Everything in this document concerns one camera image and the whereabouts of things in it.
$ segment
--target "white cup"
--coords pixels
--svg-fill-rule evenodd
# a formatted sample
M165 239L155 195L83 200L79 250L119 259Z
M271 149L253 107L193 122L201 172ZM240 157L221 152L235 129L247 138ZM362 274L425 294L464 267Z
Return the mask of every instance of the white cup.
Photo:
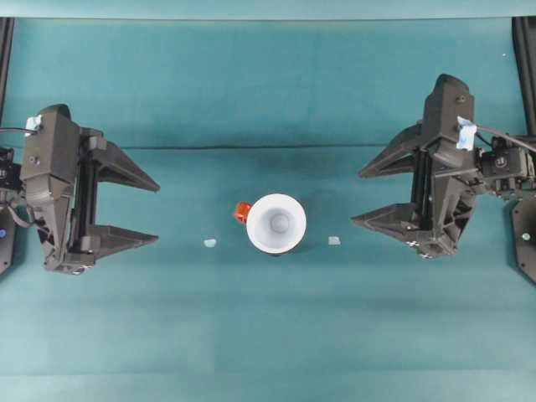
M265 253L284 254L303 239L307 217L300 203L285 194L270 194L253 205L239 203L234 216L245 223L253 245Z

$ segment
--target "gripper jaw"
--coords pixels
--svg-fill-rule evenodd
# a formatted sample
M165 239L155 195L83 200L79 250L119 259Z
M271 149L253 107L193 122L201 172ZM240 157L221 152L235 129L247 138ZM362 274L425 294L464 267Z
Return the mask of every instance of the gripper jaw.
M392 204L352 221L366 229L406 243L426 259L453 255L471 218L482 181L477 151L457 149L457 117L473 119L474 99L465 83L440 75L426 98L424 115L404 129L359 176L375 178L413 173L411 201Z
M102 257L148 245L157 236L95 224L97 184L158 191L160 186L101 131L76 125L66 105L38 114L27 137L21 179L44 251L44 267L79 275Z

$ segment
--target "screw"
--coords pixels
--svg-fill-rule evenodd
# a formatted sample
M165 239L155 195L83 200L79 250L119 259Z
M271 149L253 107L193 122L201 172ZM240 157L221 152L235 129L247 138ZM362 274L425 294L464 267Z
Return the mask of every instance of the screw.
M505 157L497 157L495 159L495 166L498 168L504 168L508 165L508 160Z

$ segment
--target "teal cloth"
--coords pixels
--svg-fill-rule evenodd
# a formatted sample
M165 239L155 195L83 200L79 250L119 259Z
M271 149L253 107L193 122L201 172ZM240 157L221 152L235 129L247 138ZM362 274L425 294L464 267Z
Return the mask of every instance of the teal cloth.
M432 261L349 220L408 200L410 176L356 172L381 150L366 144L420 118L443 70L472 87L477 121L523 131L507 19L18 21L5 125L65 101L119 145L290 148L129 150L162 191L102 184L97 222L160 240L81 277L45 272L19 230L0 277L0 400L532 401L536 286L501 200L481 197L459 254ZM274 192L308 217L279 258L231 216Z
M0 15L33 18L310 20L533 15L533 0L2 0Z
M18 20L3 124L64 102L124 147L378 144L441 73L469 84L478 122L525 131L509 18Z

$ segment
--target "small white object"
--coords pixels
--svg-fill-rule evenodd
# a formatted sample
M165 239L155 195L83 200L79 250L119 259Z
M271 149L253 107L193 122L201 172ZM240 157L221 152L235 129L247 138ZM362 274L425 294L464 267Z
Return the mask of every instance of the small white object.
M456 144L456 149L466 149L472 151L475 145L475 134L477 134L477 125L470 120L458 116L460 125L460 137Z
M268 254L283 254L302 241L307 227L305 211L293 197L270 194L250 209L246 223L253 245Z
M218 241L216 239L206 239L203 244L205 247L209 247L210 249L212 249L216 246L216 244L218 244Z
M30 116L26 120L26 128L28 130L34 130L34 131L38 130L41 127L42 120L43 120L43 118L41 117L41 115ZM31 134L29 132L27 132L24 136L25 137L30 137Z
M327 244L328 245L341 245L341 240L338 238L338 236L328 236Z

